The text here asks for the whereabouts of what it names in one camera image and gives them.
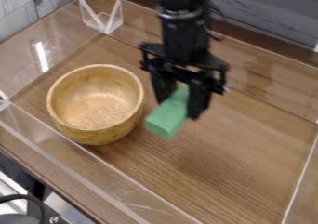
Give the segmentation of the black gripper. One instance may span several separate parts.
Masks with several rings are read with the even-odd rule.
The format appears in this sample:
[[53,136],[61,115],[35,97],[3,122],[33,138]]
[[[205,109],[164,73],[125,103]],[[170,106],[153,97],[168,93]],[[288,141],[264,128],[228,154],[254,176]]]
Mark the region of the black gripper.
[[226,93],[229,63],[209,51],[198,52],[190,59],[174,59],[157,43],[142,43],[140,50],[141,66],[150,73],[157,102],[170,97],[177,81],[189,84],[188,117],[197,120],[209,108],[213,93]]

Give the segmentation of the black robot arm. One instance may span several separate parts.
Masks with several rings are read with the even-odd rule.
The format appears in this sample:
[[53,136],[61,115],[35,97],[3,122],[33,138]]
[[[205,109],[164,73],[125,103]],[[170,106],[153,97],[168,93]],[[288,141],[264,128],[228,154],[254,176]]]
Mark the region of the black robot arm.
[[230,65],[210,52],[210,0],[160,0],[162,42],[140,45],[141,67],[150,73],[158,102],[165,102],[180,82],[188,84],[186,117],[196,120],[224,94]]

